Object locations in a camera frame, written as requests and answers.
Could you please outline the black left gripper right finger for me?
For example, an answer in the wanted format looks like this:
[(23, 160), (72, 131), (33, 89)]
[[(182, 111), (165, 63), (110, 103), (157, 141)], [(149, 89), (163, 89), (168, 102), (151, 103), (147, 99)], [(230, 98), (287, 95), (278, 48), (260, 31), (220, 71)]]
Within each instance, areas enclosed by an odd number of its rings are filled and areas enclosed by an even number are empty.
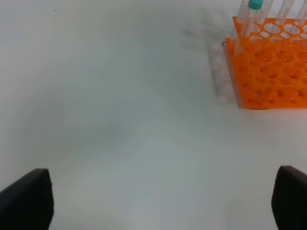
[(276, 174), (271, 207), (279, 230), (307, 228), (307, 175), (292, 166)]

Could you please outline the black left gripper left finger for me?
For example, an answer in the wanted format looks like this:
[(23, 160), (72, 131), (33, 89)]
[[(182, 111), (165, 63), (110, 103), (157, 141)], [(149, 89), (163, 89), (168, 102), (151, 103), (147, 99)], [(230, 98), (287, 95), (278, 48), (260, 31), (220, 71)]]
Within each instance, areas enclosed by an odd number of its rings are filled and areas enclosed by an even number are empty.
[(53, 215), (48, 169), (34, 169), (0, 192), (2, 230), (47, 230)]

